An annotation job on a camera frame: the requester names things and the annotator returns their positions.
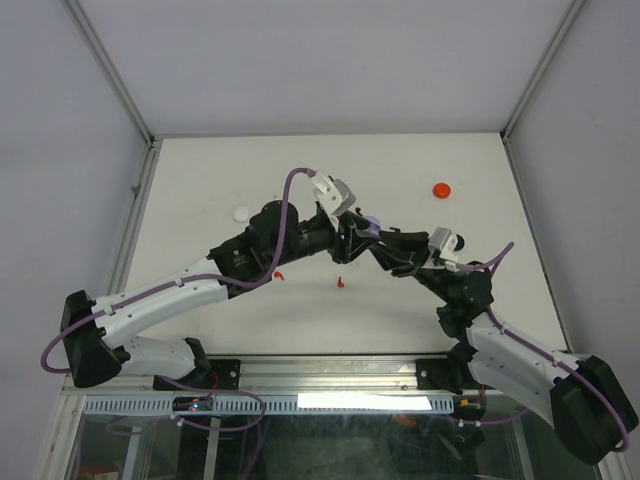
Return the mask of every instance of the orange disc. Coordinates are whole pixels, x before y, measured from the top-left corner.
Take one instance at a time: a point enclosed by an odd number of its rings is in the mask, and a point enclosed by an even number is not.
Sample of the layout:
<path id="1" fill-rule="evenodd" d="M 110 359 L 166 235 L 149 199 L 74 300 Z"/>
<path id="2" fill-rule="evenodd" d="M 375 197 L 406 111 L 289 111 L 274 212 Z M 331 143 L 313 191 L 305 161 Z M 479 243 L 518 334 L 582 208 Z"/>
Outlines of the orange disc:
<path id="1" fill-rule="evenodd" d="M 451 195 L 451 187 L 446 183 L 437 183 L 435 187 L 433 187 L 433 194 L 438 198 L 447 198 Z"/>

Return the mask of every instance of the white circular object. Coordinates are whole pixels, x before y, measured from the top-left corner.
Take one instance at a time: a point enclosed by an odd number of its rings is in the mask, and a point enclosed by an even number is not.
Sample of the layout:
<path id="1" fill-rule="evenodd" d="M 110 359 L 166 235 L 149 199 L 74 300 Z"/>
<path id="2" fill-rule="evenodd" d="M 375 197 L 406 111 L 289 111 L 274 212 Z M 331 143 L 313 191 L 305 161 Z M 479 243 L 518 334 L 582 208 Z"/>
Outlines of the white circular object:
<path id="1" fill-rule="evenodd" d="M 247 207 L 238 207 L 233 211 L 233 219 L 238 223 L 246 223 L 249 221 L 249 209 Z"/>

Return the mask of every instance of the bright white light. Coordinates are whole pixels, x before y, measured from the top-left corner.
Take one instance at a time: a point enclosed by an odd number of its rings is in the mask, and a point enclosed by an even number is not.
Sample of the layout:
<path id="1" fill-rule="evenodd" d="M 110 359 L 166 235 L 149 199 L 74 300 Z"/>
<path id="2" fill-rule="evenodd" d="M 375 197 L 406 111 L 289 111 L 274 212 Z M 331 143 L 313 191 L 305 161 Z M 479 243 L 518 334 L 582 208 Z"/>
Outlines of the bright white light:
<path id="1" fill-rule="evenodd" d="M 387 411 L 428 411 L 427 397 L 367 395 L 366 393 L 300 393 L 298 408 L 346 408 Z"/>

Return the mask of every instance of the red object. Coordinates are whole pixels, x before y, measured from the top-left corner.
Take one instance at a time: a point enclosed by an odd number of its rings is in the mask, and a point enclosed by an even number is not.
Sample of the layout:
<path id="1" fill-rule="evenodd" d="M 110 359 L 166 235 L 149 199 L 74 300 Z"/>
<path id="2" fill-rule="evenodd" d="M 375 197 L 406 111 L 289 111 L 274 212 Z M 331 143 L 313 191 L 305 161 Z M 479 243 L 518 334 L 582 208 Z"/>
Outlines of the red object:
<path id="1" fill-rule="evenodd" d="M 451 187 L 446 183 L 436 183 L 433 187 L 433 194 L 438 198 L 447 198 L 451 195 Z"/>

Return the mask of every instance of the table surface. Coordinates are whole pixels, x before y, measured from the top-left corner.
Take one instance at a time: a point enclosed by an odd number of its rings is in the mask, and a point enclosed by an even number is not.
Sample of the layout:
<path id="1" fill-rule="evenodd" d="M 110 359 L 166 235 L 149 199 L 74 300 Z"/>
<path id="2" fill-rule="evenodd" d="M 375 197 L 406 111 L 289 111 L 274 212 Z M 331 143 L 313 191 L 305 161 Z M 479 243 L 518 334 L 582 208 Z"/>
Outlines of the table surface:
<path id="1" fill-rule="evenodd" d="M 383 227 L 460 233 L 460 260 L 486 261 L 516 246 L 494 277 L 495 310 L 553 348 L 566 348 L 523 206 L 498 134 L 237 137 L 164 140 L 127 288 L 177 272 L 242 232 L 282 195 L 293 167 L 345 181 L 363 214 Z M 452 187 L 447 199 L 432 193 Z M 300 219 L 314 214 L 311 183 L 294 180 Z M 454 343 L 435 313 L 442 302 L 369 254 L 341 266 L 321 253 L 279 269 L 285 281 L 154 326 L 143 335 L 199 338 L 208 353 L 433 353 Z M 342 277 L 345 288 L 337 287 Z"/>

